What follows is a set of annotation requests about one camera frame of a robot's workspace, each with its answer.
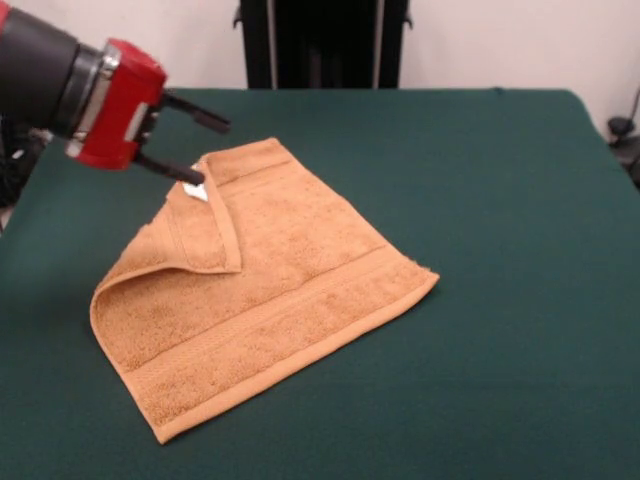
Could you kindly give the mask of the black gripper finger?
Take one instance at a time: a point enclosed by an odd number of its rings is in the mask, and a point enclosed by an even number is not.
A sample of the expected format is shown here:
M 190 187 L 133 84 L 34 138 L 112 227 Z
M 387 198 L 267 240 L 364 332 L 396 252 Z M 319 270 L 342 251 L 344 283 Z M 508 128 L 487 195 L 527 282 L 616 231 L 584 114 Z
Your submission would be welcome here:
M 226 134 L 231 128 L 231 122 L 227 118 L 169 92 L 163 93 L 163 106 L 183 112 L 197 124 L 219 134 Z
M 205 182 L 205 175 L 198 170 L 191 167 L 162 163 L 143 153 L 138 153 L 134 158 L 134 162 L 154 174 L 161 175 L 176 182 L 186 184 L 203 184 Z

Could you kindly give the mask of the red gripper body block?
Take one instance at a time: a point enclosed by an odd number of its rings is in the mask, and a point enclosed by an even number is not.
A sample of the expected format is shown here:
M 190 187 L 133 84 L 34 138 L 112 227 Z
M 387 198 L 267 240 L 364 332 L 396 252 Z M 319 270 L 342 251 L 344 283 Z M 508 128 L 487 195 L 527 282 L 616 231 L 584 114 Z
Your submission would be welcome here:
M 136 158 L 138 134 L 160 103 L 167 75 L 136 45 L 107 40 L 95 86 L 77 132 L 77 160 L 93 168 L 124 170 Z

